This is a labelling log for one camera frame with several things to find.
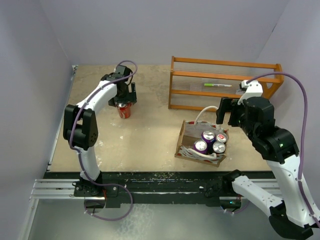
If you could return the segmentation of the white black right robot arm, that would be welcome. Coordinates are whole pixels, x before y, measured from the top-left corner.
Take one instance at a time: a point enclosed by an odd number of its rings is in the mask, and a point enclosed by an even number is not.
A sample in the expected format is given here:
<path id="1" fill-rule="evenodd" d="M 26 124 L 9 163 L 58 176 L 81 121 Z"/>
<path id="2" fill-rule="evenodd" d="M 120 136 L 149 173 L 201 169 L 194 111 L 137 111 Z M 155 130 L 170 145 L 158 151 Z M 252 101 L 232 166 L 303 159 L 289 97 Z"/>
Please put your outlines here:
<path id="1" fill-rule="evenodd" d="M 216 122 L 221 124 L 225 114 L 230 113 L 228 125 L 243 130 L 270 167 L 282 197 L 268 193 L 237 169 L 222 177 L 221 188 L 226 195 L 241 195 L 263 211 L 279 236 L 306 240 L 320 226 L 320 210 L 299 171 L 302 151 L 288 130 L 275 125 L 274 111 L 274 106 L 264 97 L 243 101 L 223 97 L 216 111 Z"/>

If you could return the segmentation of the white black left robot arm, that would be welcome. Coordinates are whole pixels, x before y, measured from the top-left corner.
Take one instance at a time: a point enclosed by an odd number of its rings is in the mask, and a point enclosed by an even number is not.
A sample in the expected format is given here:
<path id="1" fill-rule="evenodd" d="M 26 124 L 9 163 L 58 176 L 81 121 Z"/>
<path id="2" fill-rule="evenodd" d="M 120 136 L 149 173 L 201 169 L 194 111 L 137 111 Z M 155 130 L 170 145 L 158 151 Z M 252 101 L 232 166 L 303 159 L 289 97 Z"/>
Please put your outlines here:
<path id="1" fill-rule="evenodd" d="M 121 118 L 131 115 L 137 102 L 133 71 L 125 66 L 104 75 L 97 87 L 76 105 L 64 110 L 63 138 L 80 159 L 80 179 L 73 183 L 76 191 L 98 196 L 103 191 L 102 172 L 98 167 L 95 144 L 98 140 L 97 114 L 106 106 L 117 109 Z"/>

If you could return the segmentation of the red cola can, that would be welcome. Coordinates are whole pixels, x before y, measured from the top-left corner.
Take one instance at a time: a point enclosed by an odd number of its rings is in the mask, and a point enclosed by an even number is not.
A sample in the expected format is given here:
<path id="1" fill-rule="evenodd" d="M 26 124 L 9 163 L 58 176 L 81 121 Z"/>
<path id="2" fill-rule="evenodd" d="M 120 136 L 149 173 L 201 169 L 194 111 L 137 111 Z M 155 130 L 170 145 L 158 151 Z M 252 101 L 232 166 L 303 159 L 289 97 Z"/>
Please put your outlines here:
<path id="1" fill-rule="evenodd" d="M 122 119 L 127 119 L 127 118 L 129 118 L 131 116 L 131 106 L 132 106 L 131 102 L 129 102 L 129 103 L 118 103 L 116 105 L 117 111 L 119 113 L 119 116 Z"/>

